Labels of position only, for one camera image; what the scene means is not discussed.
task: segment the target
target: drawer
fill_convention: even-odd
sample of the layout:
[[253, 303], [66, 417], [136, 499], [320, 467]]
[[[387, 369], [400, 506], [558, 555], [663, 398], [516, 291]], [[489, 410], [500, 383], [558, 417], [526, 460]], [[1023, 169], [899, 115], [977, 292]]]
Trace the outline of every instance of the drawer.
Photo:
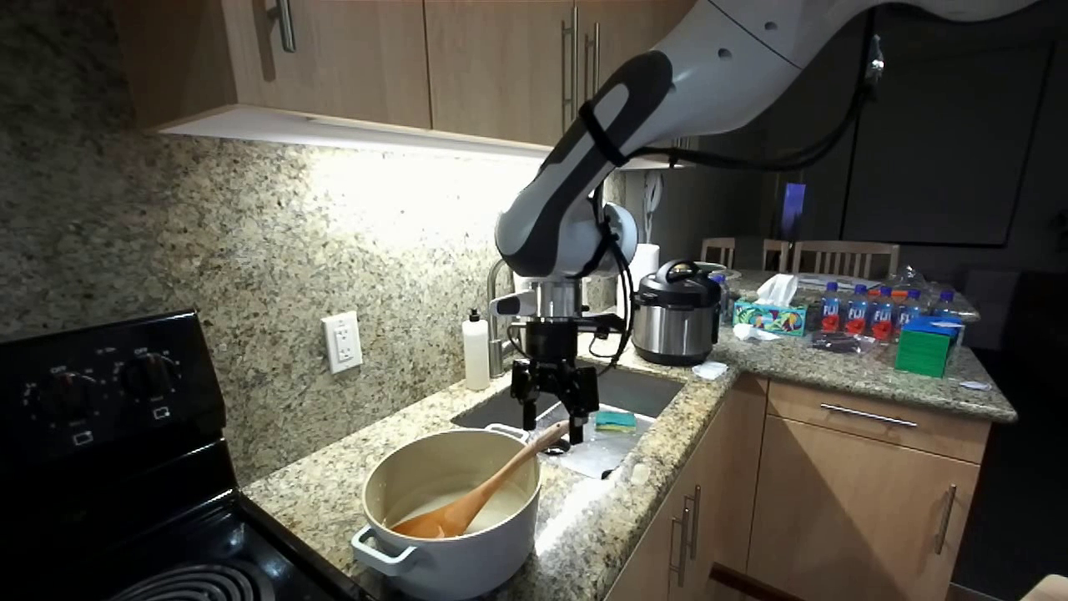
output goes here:
[[988, 420], [783, 381], [770, 381], [770, 410], [787, 420], [848, 430], [857, 437], [946, 454], [974, 464], [982, 460], [991, 430]]

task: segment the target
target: pressure cooker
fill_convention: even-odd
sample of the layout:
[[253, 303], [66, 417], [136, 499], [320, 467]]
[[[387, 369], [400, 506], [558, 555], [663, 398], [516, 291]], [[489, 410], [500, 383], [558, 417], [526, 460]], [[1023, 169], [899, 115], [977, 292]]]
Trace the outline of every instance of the pressure cooker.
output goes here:
[[654, 363], [701, 363], [717, 340], [720, 287], [695, 260], [666, 260], [637, 287], [634, 349]]

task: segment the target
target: granite countertop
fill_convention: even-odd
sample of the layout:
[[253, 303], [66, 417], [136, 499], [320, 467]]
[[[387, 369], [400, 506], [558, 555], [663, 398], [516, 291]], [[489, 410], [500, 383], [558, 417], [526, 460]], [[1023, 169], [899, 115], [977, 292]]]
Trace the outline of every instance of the granite countertop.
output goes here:
[[[676, 467], [714, 417], [720, 395], [742, 369], [953, 410], [962, 417], [1014, 420], [1011, 402], [963, 347], [951, 359], [946, 378], [899, 372], [884, 357], [826, 355], [808, 347], [808, 340], [750, 345], [734, 335], [720, 335], [714, 359], [723, 359], [727, 369], [701, 381], [687, 367], [656, 367], [631, 349], [625, 355], [625, 367], [666, 372], [684, 381], [684, 387], [606, 479], [545, 460], [533, 558], [495, 596], [605, 596]], [[498, 378], [487, 391], [453, 383], [253, 479], [248, 494], [369, 596], [390, 596], [387, 579], [359, 567], [349, 550], [349, 535], [365, 523], [359, 506], [365, 475], [390, 449], [453, 427], [453, 414], [505, 387], [506, 378]]]

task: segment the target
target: white outlet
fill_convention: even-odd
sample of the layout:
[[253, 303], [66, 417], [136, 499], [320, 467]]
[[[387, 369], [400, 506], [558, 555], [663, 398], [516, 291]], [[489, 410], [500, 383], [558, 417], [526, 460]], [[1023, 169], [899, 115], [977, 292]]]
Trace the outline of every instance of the white outlet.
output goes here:
[[355, 311], [327, 313], [324, 329], [327, 329], [330, 372], [362, 363]]

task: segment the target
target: white dutch oven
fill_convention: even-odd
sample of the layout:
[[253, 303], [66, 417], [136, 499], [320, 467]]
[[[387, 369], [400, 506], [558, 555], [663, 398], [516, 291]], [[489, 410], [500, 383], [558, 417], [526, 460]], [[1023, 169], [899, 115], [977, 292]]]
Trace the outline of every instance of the white dutch oven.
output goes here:
[[390, 523], [476, 486], [520, 448], [489, 430], [441, 430], [382, 458], [362, 485], [369, 523], [349, 542], [355, 563], [411, 596], [481, 596], [500, 587], [533, 550], [536, 460], [516, 467], [461, 538], [407, 538]]

